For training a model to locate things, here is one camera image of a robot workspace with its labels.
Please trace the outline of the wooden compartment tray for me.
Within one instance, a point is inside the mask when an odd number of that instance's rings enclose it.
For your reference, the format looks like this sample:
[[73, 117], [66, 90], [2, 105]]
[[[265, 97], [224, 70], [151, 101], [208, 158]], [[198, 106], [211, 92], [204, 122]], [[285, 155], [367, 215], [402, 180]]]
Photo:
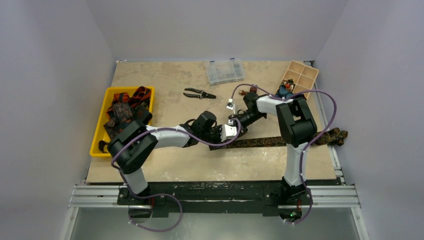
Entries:
[[292, 60], [285, 70], [277, 90], [280, 85], [285, 85], [293, 94], [312, 90], [318, 74], [319, 70], [310, 64]]

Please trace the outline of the dark brown patterned tie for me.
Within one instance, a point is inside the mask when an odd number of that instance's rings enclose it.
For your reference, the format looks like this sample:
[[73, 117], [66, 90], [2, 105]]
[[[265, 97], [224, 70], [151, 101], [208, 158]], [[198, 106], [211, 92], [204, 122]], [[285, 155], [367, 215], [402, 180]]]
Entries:
[[[347, 130], [341, 130], [340, 128], [335, 127], [329, 131], [324, 132], [323, 135], [311, 145], [342, 146], [344, 144], [345, 139], [348, 137], [348, 133], [349, 132]], [[286, 145], [287, 143], [283, 140], [281, 136], [272, 136], [235, 140], [234, 142], [225, 146], [209, 146], [209, 150], [214, 151], [218, 149], [283, 147]]]

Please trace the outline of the yellow plastic bin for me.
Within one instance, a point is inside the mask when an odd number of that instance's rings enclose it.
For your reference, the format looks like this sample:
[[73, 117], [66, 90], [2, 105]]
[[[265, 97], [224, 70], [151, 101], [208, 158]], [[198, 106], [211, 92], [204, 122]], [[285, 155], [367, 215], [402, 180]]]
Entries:
[[97, 121], [94, 137], [90, 147], [89, 154], [92, 157], [108, 158], [111, 154], [108, 151], [108, 144], [111, 141], [109, 136], [104, 129], [104, 124], [109, 120], [109, 117], [105, 112], [102, 112], [102, 107], [100, 110], [99, 118]]

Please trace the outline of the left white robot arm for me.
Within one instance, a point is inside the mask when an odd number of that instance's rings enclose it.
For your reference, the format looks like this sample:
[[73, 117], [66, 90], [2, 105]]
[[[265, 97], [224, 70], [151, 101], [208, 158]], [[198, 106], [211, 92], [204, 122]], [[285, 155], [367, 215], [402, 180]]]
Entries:
[[112, 165], [118, 168], [131, 189], [130, 199], [142, 205], [149, 199], [148, 182], [142, 165], [153, 150], [167, 147], [188, 148], [199, 142], [210, 147], [222, 147], [237, 134], [234, 121], [218, 125], [216, 116], [204, 111], [196, 119], [174, 127], [154, 127], [148, 125], [144, 119], [133, 120], [107, 144], [107, 150], [112, 156]]

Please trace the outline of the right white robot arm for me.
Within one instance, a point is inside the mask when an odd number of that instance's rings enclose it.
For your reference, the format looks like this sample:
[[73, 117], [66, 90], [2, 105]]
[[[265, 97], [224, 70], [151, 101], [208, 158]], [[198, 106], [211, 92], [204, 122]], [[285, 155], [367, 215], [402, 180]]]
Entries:
[[246, 129], [268, 114], [277, 117], [280, 135], [287, 147], [286, 169], [282, 178], [280, 196], [288, 204], [294, 203], [306, 191], [305, 165], [308, 148], [317, 133], [317, 125], [303, 95], [291, 99], [250, 92], [243, 97], [247, 107], [236, 110], [228, 118], [240, 121]]

